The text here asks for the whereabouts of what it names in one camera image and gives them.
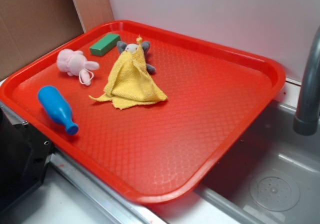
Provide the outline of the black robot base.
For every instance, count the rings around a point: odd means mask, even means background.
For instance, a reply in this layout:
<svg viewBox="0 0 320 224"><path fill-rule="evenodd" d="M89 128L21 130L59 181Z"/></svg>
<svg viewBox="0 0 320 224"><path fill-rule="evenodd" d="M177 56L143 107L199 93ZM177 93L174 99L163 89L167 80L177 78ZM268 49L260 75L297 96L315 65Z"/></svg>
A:
<svg viewBox="0 0 320 224"><path fill-rule="evenodd" d="M0 111L0 213L44 182L52 141L31 124L12 124Z"/></svg>

